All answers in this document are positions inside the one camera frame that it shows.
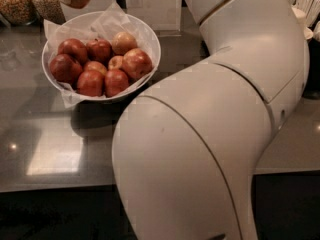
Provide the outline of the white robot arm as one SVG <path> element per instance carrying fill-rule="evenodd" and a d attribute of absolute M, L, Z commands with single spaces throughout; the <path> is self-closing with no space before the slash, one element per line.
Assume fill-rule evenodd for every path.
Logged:
<path fill-rule="evenodd" d="M 116 185 L 138 240 L 258 240 L 256 164 L 309 70 L 288 0 L 185 0 L 209 55 L 151 86 L 113 137 Z"/>

